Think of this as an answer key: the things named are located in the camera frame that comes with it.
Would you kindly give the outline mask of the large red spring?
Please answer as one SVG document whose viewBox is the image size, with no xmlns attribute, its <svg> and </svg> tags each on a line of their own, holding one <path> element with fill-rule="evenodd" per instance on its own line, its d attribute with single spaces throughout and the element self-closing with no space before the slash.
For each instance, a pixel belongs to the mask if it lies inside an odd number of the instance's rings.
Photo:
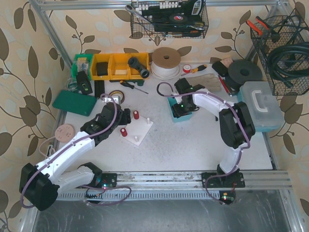
<svg viewBox="0 0 309 232">
<path fill-rule="evenodd" d="M 133 117 L 135 120 L 138 120 L 140 118 L 139 112 L 137 110 L 133 112 Z"/>
<path fill-rule="evenodd" d="M 121 128 L 120 132 L 123 137 L 127 137 L 127 131 L 125 128 Z"/>
</svg>

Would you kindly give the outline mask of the brown tape roll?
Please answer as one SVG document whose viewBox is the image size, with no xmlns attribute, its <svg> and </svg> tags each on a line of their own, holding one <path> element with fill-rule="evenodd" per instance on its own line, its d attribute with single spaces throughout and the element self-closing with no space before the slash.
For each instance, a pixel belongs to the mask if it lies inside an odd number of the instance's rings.
<svg viewBox="0 0 309 232">
<path fill-rule="evenodd" d="M 111 96 L 118 96 L 120 97 L 120 103 L 123 104 L 125 101 L 125 94 L 124 92 L 120 91 L 120 90 L 113 90 L 109 93 L 109 95 Z"/>
</svg>

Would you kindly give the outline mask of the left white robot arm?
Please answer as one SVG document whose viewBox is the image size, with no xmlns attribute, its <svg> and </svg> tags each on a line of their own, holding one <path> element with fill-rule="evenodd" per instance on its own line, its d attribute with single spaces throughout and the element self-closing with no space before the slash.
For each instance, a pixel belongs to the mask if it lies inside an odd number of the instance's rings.
<svg viewBox="0 0 309 232">
<path fill-rule="evenodd" d="M 77 187 L 110 190 L 102 178 L 102 170 L 91 162 L 73 172 L 65 172 L 84 153 L 106 140 L 118 126 L 131 123 L 130 109 L 122 109 L 110 95 L 102 94 L 101 99 L 110 101 L 61 149 L 36 165 L 28 163 L 22 168 L 19 202 L 23 208 L 46 210 L 60 193 Z"/>
</svg>

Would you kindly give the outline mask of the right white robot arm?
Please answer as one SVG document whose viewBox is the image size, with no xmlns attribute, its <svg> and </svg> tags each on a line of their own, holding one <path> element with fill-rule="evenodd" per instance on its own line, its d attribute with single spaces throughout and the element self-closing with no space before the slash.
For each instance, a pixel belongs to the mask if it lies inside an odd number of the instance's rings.
<svg viewBox="0 0 309 232">
<path fill-rule="evenodd" d="M 239 169 L 243 150 L 251 147 L 251 138 L 255 135 L 255 127 L 246 103 L 223 100 L 201 84 L 192 86 L 185 78 L 178 80 L 174 87 L 168 82 L 160 82 L 156 91 L 162 97 L 176 100 L 177 103 L 171 107 L 176 118 L 203 108 L 218 119 L 221 139 L 227 149 L 218 165 L 217 175 L 208 179 L 224 178 Z"/>
</svg>

